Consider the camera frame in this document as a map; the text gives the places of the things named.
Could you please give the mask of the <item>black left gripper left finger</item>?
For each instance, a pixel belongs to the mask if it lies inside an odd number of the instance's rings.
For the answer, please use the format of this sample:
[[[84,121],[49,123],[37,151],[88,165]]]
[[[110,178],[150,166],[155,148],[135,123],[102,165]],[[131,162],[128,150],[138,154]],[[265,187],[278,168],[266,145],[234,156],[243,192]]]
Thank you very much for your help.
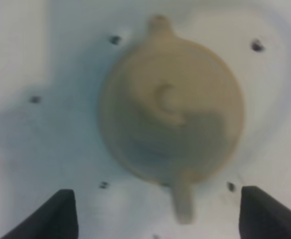
[[[71,189],[56,192],[48,201],[4,239],[77,239],[79,224],[75,193]]]

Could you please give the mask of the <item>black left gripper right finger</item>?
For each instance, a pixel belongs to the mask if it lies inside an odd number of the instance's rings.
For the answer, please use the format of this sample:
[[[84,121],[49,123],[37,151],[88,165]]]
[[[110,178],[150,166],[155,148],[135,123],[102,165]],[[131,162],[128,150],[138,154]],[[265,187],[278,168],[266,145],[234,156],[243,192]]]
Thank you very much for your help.
[[[242,239],[291,239],[291,210],[256,186],[241,189]]]

